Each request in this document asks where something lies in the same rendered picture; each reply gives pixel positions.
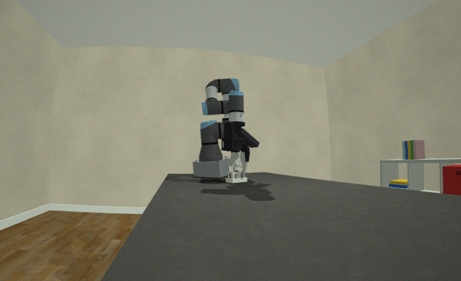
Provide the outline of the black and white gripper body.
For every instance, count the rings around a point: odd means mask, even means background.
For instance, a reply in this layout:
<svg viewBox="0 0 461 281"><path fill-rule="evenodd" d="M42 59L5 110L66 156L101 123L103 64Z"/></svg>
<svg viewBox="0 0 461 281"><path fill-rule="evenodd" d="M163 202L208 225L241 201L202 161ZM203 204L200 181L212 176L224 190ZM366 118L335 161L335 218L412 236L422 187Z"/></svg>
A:
<svg viewBox="0 0 461 281"><path fill-rule="evenodd" d="M224 137L221 138L221 147L223 151L242 152L248 140L240 134L241 127L245 126L245 122L232 121L224 123Z"/></svg>

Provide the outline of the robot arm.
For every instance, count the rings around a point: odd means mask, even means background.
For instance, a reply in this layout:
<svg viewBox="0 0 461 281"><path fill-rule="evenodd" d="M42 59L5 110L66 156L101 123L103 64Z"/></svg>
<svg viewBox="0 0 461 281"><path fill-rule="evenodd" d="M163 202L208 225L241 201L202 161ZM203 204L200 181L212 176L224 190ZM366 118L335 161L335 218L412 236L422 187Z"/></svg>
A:
<svg viewBox="0 0 461 281"><path fill-rule="evenodd" d="M239 91L236 78L216 79L205 88L206 101L202 103L203 115L224 114L223 122L205 121L200 124L201 151L199 161L213 162L223 159L218 139L224 137L224 123L232 121L244 122L244 95ZM217 93L222 93L223 101L217 100ZM246 137L250 148L260 144L252 135L241 127L240 134Z"/></svg>

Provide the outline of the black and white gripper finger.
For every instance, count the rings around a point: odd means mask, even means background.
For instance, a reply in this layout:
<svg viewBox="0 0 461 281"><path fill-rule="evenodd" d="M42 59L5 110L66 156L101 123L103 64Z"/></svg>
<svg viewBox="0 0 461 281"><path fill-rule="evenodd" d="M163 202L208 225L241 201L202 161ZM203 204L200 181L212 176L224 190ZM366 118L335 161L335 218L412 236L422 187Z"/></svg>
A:
<svg viewBox="0 0 461 281"><path fill-rule="evenodd" d="M239 166L242 168L242 177L245 176L249 158L250 158L249 144L246 144L242 152L238 153L238 159L234 161L236 166Z"/></svg>
<svg viewBox="0 0 461 281"><path fill-rule="evenodd" d="M238 166L235 165L234 161L238 159L238 152L237 151L231 151L231 158L226 161L227 166L232 166L233 167L233 172L238 172Z"/></svg>

